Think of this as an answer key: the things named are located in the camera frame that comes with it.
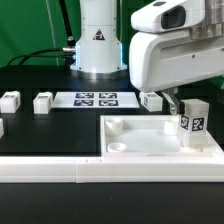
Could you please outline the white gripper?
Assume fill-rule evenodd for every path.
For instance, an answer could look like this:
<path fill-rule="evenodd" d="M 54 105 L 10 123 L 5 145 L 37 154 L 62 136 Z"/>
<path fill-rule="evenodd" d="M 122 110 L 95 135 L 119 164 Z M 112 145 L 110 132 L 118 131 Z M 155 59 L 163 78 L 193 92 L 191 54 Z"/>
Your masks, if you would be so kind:
<path fill-rule="evenodd" d="M 131 25 L 131 83 L 163 90 L 172 115 L 179 113 L 173 87 L 224 75 L 224 0 L 154 0 Z"/>

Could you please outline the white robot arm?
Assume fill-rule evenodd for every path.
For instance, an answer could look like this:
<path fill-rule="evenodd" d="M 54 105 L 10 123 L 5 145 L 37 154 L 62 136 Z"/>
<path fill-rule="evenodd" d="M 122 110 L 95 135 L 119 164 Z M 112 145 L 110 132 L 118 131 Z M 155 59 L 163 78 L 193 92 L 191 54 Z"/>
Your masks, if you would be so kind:
<path fill-rule="evenodd" d="M 142 92 L 174 95 L 178 86 L 224 75 L 224 0 L 154 0 L 131 15 L 137 31 L 122 61 L 115 0 L 80 0 L 81 38 L 71 69 L 108 79 L 127 68 Z"/>

